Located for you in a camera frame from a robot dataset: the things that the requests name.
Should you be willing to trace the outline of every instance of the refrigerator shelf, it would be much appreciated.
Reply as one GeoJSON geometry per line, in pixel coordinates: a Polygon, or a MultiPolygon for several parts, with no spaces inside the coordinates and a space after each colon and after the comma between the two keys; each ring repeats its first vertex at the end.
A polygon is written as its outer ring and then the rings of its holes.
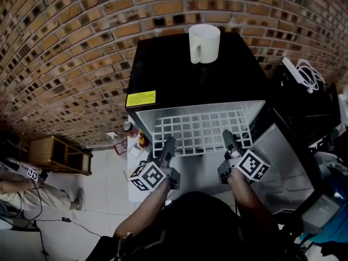
{"type": "Polygon", "coordinates": [[[160,155],[171,136],[176,139],[175,156],[225,151],[225,129],[233,133],[241,148],[253,146],[243,109],[158,118],[152,135],[153,157],[160,155]]]}

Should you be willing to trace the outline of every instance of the white cable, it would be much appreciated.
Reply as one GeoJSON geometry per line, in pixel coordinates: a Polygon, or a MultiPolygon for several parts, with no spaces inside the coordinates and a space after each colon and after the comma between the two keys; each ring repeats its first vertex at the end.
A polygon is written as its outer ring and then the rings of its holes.
{"type": "Polygon", "coordinates": [[[300,59],[297,62],[296,69],[299,73],[301,72],[300,75],[303,77],[301,84],[307,87],[307,91],[310,94],[313,93],[313,91],[319,90],[318,81],[325,83],[322,75],[306,60],[300,59]]]}

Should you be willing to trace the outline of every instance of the yellow label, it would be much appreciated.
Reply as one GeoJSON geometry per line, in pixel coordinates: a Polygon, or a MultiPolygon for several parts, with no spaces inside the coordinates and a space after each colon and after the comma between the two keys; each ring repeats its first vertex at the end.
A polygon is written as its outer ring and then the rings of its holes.
{"type": "Polygon", "coordinates": [[[127,97],[127,107],[136,105],[150,104],[156,102],[156,91],[142,92],[130,94],[127,97]]]}

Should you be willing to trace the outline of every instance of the jar lid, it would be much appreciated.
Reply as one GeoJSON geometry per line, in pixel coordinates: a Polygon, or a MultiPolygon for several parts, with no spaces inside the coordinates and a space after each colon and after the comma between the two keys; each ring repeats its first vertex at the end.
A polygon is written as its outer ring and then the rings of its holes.
{"type": "Polygon", "coordinates": [[[124,132],[130,132],[131,131],[131,129],[132,129],[132,127],[133,127],[133,125],[132,125],[132,123],[131,122],[128,122],[128,121],[126,121],[126,122],[124,122],[123,124],[122,124],[122,129],[123,129],[123,131],[124,132]]]}

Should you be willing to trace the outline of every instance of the sneaker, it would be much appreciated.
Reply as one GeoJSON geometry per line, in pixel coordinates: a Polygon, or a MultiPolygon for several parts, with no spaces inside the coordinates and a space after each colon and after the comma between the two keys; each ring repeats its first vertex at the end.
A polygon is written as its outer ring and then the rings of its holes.
{"type": "Polygon", "coordinates": [[[86,211],[86,206],[85,206],[85,192],[82,188],[79,188],[77,190],[77,196],[75,199],[75,202],[79,204],[79,208],[77,209],[78,211],[84,212],[86,211]]]}

